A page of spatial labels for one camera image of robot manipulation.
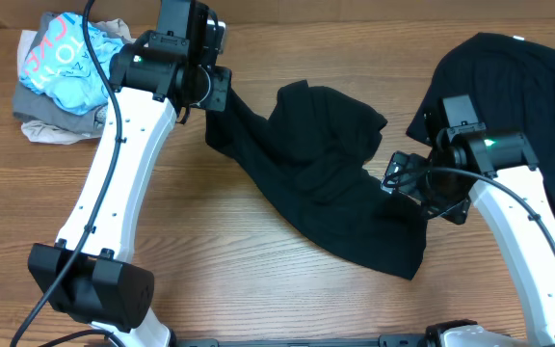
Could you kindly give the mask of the black t-shirt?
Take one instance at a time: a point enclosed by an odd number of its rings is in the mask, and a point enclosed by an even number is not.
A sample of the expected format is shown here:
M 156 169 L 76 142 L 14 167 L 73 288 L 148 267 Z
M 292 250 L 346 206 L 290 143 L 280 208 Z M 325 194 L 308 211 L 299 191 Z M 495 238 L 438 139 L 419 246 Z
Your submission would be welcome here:
M 364 170 L 387 121 L 371 106 L 306 81 L 277 92 L 268 118 L 235 91 L 206 115 L 206 143 L 234 159 L 303 236 L 357 265 L 412 279 L 427 222 L 411 199 L 391 195 Z

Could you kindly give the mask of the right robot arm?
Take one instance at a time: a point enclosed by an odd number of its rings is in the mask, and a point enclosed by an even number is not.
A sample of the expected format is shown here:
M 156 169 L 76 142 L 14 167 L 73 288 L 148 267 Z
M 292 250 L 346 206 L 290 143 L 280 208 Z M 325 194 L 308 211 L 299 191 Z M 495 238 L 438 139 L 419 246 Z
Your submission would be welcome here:
M 425 111 L 432 150 L 395 152 L 383 188 L 417 202 L 428 219 L 484 218 L 514 283 L 526 326 L 524 340 L 493 333 L 472 320 L 427 328 L 422 346 L 555 346 L 555 216 L 539 160 L 524 133 L 491 131 L 466 94 Z

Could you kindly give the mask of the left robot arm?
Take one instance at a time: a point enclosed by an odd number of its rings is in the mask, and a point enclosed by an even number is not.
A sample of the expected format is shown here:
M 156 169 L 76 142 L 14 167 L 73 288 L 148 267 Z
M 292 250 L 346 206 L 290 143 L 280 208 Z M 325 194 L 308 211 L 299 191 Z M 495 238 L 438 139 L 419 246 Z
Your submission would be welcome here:
M 147 184 L 169 133 L 192 109 L 221 111 L 231 72 L 217 65 L 226 26 L 199 1 L 165 1 L 154 29 L 95 69 L 108 114 L 79 199 L 28 268 L 39 304 L 116 346 L 173 346 L 152 310 L 154 277 L 132 262 Z

